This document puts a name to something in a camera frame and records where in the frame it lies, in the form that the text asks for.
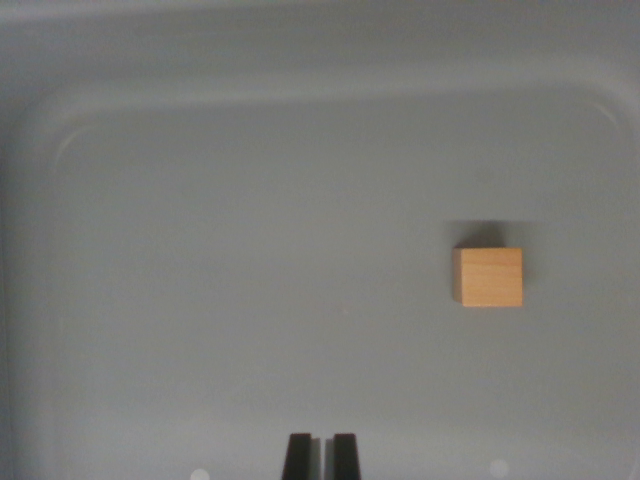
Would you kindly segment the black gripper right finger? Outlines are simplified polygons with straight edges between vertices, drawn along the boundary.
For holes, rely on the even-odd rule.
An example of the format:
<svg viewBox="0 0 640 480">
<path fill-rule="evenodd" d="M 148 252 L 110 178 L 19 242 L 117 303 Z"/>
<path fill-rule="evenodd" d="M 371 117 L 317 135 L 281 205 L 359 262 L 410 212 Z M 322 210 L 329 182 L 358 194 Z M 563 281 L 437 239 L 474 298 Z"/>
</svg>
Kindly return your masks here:
<svg viewBox="0 0 640 480">
<path fill-rule="evenodd" d="M 325 441 L 324 478 L 362 479 L 357 437 L 354 433 L 337 433 Z"/>
</svg>

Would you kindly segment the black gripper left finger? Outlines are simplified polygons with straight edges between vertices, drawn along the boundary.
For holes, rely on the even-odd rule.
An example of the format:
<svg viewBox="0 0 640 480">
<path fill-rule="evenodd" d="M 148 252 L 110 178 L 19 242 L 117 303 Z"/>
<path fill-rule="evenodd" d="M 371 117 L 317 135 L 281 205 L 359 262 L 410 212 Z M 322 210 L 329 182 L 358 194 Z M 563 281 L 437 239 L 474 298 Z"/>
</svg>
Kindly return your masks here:
<svg viewBox="0 0 640 480">
<path fill-rule="evenodd" d="M 318 480 L 320 477 L 320 439 L 311 433 L 292 433 L 287 444 L 282 479 Z"/>
</svg>

